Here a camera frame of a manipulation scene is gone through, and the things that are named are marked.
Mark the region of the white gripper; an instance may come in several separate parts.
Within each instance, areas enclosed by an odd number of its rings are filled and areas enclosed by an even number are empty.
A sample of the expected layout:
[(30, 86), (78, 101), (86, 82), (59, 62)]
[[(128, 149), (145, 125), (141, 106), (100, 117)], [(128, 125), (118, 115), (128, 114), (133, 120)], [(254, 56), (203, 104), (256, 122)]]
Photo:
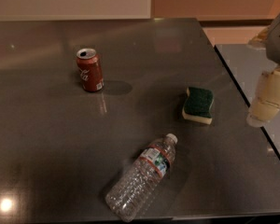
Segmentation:
[[(247, 45), (252, 49), (264, 49), (269, 60), (280, 64), (280, 13), (266, 27), (252, 37)], [(262, 127), (280, 111), (280, 65), (271, 72), (262, 72), (255, 97), (248, 108), (247, 123)]]

